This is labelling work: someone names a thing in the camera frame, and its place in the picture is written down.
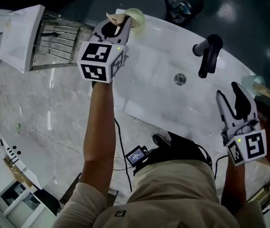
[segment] black device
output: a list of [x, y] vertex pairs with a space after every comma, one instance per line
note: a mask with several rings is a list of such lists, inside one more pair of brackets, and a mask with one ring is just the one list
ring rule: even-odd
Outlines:
[[132, 167], [136, 167], [138, 164], [142, 163], [148, 158], [149, 151], [147, 147], [140, 147], [139, 145], [133, 149], [131, 152], [125, 155], [126, 159], [129, 161]]

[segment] trash bin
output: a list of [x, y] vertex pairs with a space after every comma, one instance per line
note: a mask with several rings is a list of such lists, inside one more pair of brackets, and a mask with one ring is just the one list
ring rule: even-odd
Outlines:
[[167, 21], [185, 25], [204, 6], [204, 0], [164, 0], [167, 8]]

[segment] faucet spout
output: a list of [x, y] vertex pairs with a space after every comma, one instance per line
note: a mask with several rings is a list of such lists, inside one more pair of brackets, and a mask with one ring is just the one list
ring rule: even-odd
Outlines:
[[202, 63], [198, 72], [199, 77], [206, 78], [207, 73], [213, 74], [216, 69], [216, 62], [219, 51], [223, 47], [222, 39], [219, 35], [212, 34], [203, 42], [193, 46], [193, 53], [202, 58]]

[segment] small display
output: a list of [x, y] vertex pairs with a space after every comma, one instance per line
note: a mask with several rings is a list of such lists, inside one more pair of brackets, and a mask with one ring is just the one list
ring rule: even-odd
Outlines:
[[133, 165], [138, 160], [142, 159], [144, 156], [145, 156], [145, 154], [143, 153], [143, 151], [141, 149], [137, 149], [134, 153], [132, 153], [127, 158], [129, 159], [130, 163]]

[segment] black pants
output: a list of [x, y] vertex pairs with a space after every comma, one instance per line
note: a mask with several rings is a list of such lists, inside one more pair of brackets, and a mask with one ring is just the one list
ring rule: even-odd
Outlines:
[[159, 162], [172, 160], [198, 160], [207, 163], [200, 148], [193, 141], [180, 137], [174, 133], [168, 132], [168, 134], [171, 137], [171, 145], [169, 146], [164, 141], [161, 141], [160, 146], [149, 154], [149, 158], [144, 163], [136, 166], [134, 175], [147, 165]]

